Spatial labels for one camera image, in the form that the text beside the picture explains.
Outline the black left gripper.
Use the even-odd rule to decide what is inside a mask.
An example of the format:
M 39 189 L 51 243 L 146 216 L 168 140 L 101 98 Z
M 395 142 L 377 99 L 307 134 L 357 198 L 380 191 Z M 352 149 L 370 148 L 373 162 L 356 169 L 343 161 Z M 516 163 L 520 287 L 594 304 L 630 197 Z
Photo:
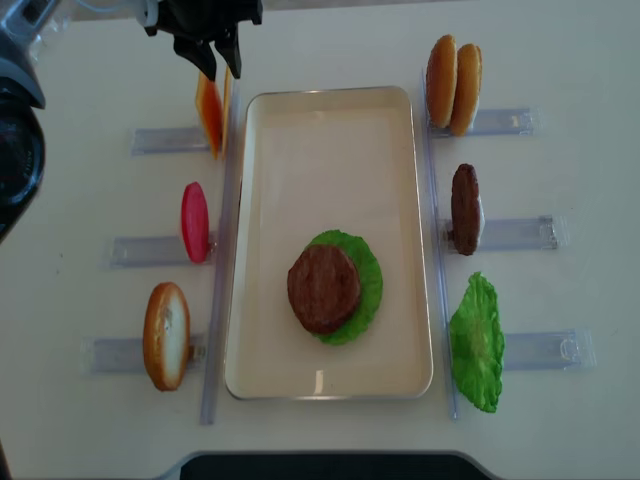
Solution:
M 216 80 L 217 63 L 210 44 L 225 60 L 232 76 L 241 78 L 242 61 L 238 24 L 260 25 L 260 0 L 143 1 L 139 20 L 149 36 L 158 31 L 174 38 L 174 52 L 195 65 L 210 81 Z

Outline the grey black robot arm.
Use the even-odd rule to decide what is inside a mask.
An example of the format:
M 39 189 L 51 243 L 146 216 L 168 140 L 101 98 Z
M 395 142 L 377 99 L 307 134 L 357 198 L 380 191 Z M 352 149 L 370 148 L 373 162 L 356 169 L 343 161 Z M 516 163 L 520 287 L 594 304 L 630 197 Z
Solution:
M 31 45 L 60 6 L 58 1 L 1 3 L 1 237 L 29 207 L 45 167 L 45 139 L 34 111 L 46 105 L 33 68 Z M 241 76 L 238 24 L 262 23 L 260 1 L 118 1 L 134 13 L 148 36 L 174 37 L 174 52 L 209 80 L 218 51 L 231 74 Z

